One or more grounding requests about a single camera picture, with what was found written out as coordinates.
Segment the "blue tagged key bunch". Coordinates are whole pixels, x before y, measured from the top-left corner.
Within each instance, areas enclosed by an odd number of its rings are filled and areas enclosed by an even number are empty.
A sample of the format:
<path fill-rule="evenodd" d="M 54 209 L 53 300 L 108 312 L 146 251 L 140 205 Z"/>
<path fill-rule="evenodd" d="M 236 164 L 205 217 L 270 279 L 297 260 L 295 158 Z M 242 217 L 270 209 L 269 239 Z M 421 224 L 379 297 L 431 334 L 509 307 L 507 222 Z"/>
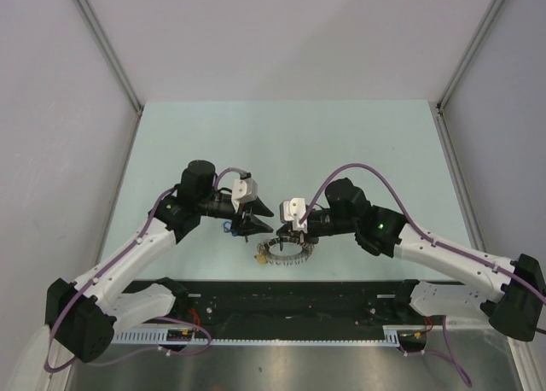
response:
<path fill-rule="evenodd" d="M 223 233 L 228 233 L 231 236 L 237 236 L 237 233 L 232 230 L 232 223 L 228 220 L 223 222 Z"/>

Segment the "metal disc keyring holder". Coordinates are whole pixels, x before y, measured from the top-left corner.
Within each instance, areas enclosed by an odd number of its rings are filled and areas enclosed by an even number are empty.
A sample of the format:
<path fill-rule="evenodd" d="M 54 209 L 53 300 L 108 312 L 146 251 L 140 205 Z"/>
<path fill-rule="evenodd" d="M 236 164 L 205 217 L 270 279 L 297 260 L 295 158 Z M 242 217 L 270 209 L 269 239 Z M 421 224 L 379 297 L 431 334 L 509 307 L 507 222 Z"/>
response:
<path fill-rule="evenodd" d="M 268 259 L 266 265 L 296 266 L 312 256 L 314 247 L 314 244 L 302 242 L 297 237 L 278 236 L 259 243 L 256 254 Z"/>

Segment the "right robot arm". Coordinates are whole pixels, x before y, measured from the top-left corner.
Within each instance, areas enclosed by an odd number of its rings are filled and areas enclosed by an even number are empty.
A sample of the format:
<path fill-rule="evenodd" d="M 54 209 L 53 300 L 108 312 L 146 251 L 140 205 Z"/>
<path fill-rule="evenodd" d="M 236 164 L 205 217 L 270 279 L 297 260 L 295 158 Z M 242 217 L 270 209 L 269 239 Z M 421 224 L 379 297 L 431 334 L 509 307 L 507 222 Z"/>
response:
<path fill-rule="evenodd" d="M 444 287 L 405 283 L 393 302 L 394 315 L 404 324 L 421 316 L 471 318 L 515 340 L 534 339 L 545 299 L 535 258 L 520 254 L 510 259 L 446 241 L 408 216 L 372 204 L 348 178 L 328 184 L 325 196 L 328 207 L 319 210 L 302 198 L 283 201 L 277 235 L 315 244 L 323 236 L 352 234 L 371 255 L 407 260 L 454 279 Z"/>

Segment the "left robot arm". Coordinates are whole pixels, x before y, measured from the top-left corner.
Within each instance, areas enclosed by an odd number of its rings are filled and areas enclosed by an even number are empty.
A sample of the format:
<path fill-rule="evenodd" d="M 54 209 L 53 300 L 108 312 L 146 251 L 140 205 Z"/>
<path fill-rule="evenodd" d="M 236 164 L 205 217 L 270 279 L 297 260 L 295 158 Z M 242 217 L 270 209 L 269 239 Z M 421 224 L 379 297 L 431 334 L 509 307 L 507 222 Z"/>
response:
<path fill-rule="evenodd" d="M 46 295 L 49 339 L 60 343 L 74 359 L 91 363 L 117 334 L 156 318 L 183 320 L 189 311 L 187 292 L 168 278 L 137 293 L 124 291 L 204 217 L 229 221 L 235 236 L 273 231 L 262 219 L 274 214 L 259 199 L 251 173 L 234 172 L 239 177 L 224 193 L 218 188 L 222 175 L 211 162 L 191 161 L 180 182 L 157 198 L 145 223 L 124 246 L 71 282 L 55 280 Z"/>

